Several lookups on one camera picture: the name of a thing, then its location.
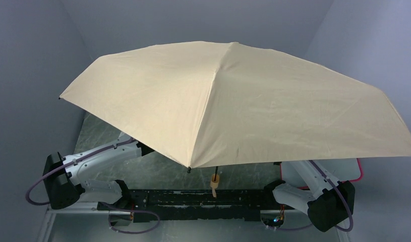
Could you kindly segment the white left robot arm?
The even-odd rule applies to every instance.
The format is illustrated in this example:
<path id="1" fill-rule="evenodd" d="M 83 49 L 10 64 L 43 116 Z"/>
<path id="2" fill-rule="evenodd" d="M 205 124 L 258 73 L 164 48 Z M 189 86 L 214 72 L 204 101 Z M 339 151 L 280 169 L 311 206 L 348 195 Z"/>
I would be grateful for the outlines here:
<path id="1" fill-rule="evenodd" d="M 121 179 L 99 181 L 95 176 L 107 168 L 152 153 L 154 150 L 123 134 L 118 139 L 78 154 L 48 155 L 43 174 L 52 209 L 63 209 L 76 202 L 100 202 L 123 208 L 130 204 L 131 194 Z"/>

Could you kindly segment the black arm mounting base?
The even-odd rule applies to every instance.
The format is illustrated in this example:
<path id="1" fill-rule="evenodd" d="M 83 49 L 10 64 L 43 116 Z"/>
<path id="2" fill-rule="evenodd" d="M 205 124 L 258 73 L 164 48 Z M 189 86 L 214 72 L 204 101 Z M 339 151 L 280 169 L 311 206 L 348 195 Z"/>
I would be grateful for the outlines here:
<path id="1" fill-rule="evenodd" d="M 262 214 L 279 214 L 281 208 L 264 189 L 217 190 L 215 197 L 210 190 L 130 190 L 110 206 L 97 204 L 99 211 L 133 213 L 134 223 L 158 219 L 260 221 Z"/>

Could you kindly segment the beige folding umbrella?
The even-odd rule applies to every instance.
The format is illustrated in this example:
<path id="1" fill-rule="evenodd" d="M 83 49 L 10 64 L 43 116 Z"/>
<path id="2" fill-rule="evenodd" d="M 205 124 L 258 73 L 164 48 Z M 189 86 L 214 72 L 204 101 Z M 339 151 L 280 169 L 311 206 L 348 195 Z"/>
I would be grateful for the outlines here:
<path id="1" fill-rule="evenodd" d="M 190 168 L 411 156 L 411 133 L 379 88 L 238 42 L 103 55 L 60 98 Z"/>

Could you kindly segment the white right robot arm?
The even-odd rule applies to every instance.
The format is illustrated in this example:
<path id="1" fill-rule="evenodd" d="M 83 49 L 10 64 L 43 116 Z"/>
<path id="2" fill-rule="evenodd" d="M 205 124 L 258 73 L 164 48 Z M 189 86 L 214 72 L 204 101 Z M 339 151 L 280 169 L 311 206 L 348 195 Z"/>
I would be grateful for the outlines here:
<path id="1" fill-rule="evenodd" d="M 303 229 L 313 226 L 321 232 L 327 232 L 331 228 L 343 232 L 352 231 L 356 193 L 353 184 L 348 180 L 341 181 L 318 161 L 293 161 L 291 164 L 308 189 L 302 190 L 283 180 L 266 185 L 266 194 L 280 206 L 280 210 L 274 218 L 262 217 L 264 226 L 283 230 L 285 208 L 291 207 L 309 218 L 310 224 L 303 226 Z"/>

